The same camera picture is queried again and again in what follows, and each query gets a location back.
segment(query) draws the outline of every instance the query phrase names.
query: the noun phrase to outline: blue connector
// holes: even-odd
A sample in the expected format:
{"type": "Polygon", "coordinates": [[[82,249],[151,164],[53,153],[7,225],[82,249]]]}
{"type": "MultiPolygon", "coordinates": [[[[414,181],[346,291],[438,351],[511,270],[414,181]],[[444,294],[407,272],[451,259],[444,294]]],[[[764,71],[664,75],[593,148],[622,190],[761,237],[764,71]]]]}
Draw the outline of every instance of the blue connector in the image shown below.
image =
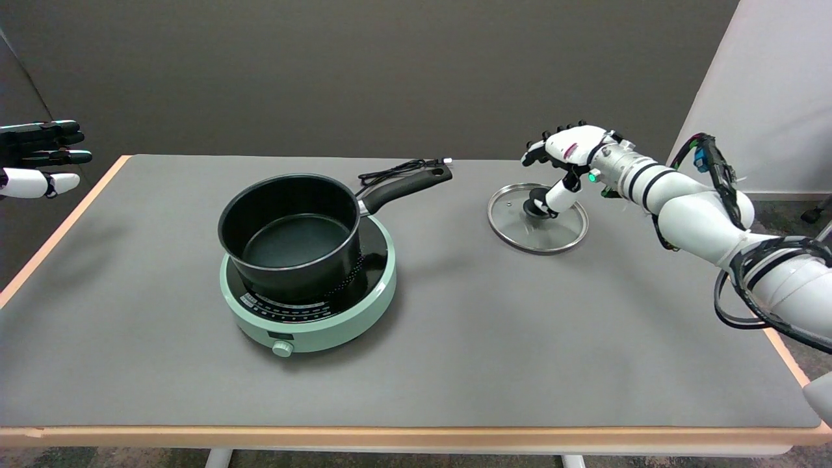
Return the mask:
{"type": "Polygon", "coordinates": [[[699,172],[708,172],[710,170],[708,160],[705,158],[705,152],[702,151],[702,148],[696,149],[693,155],[693,165],[696,166],[696,170],[699,172]]]}

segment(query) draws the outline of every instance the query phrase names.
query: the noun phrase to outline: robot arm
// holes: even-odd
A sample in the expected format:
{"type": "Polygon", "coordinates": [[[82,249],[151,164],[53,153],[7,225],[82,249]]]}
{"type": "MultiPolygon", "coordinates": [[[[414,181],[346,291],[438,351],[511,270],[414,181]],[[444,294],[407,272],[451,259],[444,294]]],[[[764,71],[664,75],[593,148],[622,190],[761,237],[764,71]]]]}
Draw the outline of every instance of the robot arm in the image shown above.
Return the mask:
{"type": "Polygon", "coordinates": [[[83,139],[72,120],[0,127],[0,197],[54,198],[77,187],[77,174],[37,168],[89,162],[90,152],[67,148],[83,139]]]}
{"type": "MultiPolygon", "coordinates": [[[[579,122],[578,127],[543,136],[527,146],[523,165],[548,161],[567,175],[545,193],[530,194],[524,205],[527,214],[556,217],[577,200],[580,176],[586,174],[590,182],[607,186],[605,196],[611,192],[650,212],[666,248],[687,251],[722,270],[715,308],[724,323],[774,327],[832,354],[832,252],[827,247],[805,238],[749,232],[754,206],[744,193],[731,187],[732,203],[726,206],[726,192],[635,152],[615,132],[579,122]],[[755,319],[721,315],[718,296],[727,277],[755,319]]],[[[832,423],[832,374],[810,383],[804,394],[832,423]]]]}

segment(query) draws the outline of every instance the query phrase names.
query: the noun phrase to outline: carpet floor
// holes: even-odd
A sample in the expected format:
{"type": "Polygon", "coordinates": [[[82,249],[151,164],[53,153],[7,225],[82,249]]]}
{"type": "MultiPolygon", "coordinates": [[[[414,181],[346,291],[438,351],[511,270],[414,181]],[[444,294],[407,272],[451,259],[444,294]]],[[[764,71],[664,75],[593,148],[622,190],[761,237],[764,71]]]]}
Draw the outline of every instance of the carpet floor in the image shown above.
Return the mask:
{"type": "MultiPolygon", "coordinates": [[[[815,236],[830,215],[811,226],[800,220],[809,202],[757,202],[755,232],[815,236]]],[[[832,356],[788,338],[786,345],[810,379],[832,371],[832,356]]],[[[196,468],[205,465],[208,450],[111,447],[0,448],[2,468],[196,468]]],[[[588,456],[588,468],[829,468],[832,444],[796,447],[767,459],[588,456]]],[[[232,468],[553,468],[557,456],[399,455],[322,452],[235,451],[232,468]]]]}

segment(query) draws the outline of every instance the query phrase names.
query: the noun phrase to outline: white robotic arm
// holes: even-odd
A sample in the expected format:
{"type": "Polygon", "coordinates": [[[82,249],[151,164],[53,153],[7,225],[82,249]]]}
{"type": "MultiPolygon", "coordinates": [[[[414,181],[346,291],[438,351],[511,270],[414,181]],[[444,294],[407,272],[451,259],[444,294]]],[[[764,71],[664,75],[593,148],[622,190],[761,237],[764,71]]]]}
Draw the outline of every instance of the white robotic arm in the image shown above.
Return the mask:
{"type": "MultiPolygon", "coordinates": [[[[650,212],[667,248],[687,251],[719,267],[725,273],[718,282],[724,283],[730,274],[734,288],[757,317],[740,319],[746,326],[738,328],[773,326],[832,353],[828,248],[816,241],[749,232],[754,206],[745,194],[732,189],[735,200],[726,207],[723,193],[635,152],[635,146],[615,132],[582,122],[559,130],[544,133],[522,157],[524,166],[551,162],[567,170],[545,194],[530,194],[524,205],[528,214],[556,217],[577,200],[581,176],[587,175],[590,182],[606,185],[605,193],[614,191],[650,212]]],[[[815,411],[832,423],[832,374],[810,383],[804,393],[815,411]]]]}

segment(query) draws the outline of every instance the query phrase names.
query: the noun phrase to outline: metal ring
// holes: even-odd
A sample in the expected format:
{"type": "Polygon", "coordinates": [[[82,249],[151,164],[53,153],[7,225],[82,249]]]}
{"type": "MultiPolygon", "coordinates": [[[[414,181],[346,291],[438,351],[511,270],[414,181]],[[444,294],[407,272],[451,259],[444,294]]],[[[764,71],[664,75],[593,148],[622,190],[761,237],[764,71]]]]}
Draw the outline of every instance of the metal ring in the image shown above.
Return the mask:
{"type": "Polygon", "coordinates": [[[562,247],[557,247],[557,248],[553,248],[553,249],[540,249],[540,248],[535,248],[535,247],[524,246],[523,244],[520,244],[520,243],[514,241],[511,237],[506,236],[505,234],[500,232],[494,226],[494,216],[492,216],[491,210],[492,210],[492,208],[494,208],[494,203],[497,202],[497,199],[499,199],[500,197],[502,197],[503,195],[505,195],[509,192],[515,192],[515,191],[526,190],[526,189],[531,191],[533,188],[545,188],[545,189],[548,190],[550,187],[547,187],[543,184],[531,183],[531,182],[518,183],[518,184],[506,185],[505,187],[501,188],[500,190],[497,190],[496,193],[491,195],[491,199],[488,200],[488,224],[491,226],[492,231],[494,231],[495,234],[497,234],[501,239],[503,239],[505,242],[511,244],[512,246],[515,246],[516,248],[518,248],[522,251],[526,251],[528,253],[533,253],[533,254],[538,254],[538,255],[552,255],[552,254],[555,254],[555,253],[560,253],[560,252],[563,252],[563,251],[567,251],[567,250],[573,248],[574,246],[576,246],[578,244],[578,242],[583,240],[583,238],[587,235],[587,231],[589,230],[589,216],[587,215],[587,211],[584,210],[583,206],[581,206],[581,203],[579,203],[579,202],[575,202],[575,204],[572,205],[570,208],[575,208],[575,211],[577,212],[578,216],[581,218],[581,222],[582,222],[582,225],[583,225],[582,228],[581,228],[581,232],[578,233],[577,238],[574,241],[571,241],[571,242],[569,242],[568,244],[566,244],[565,246],[562,246],[562,247]]]}

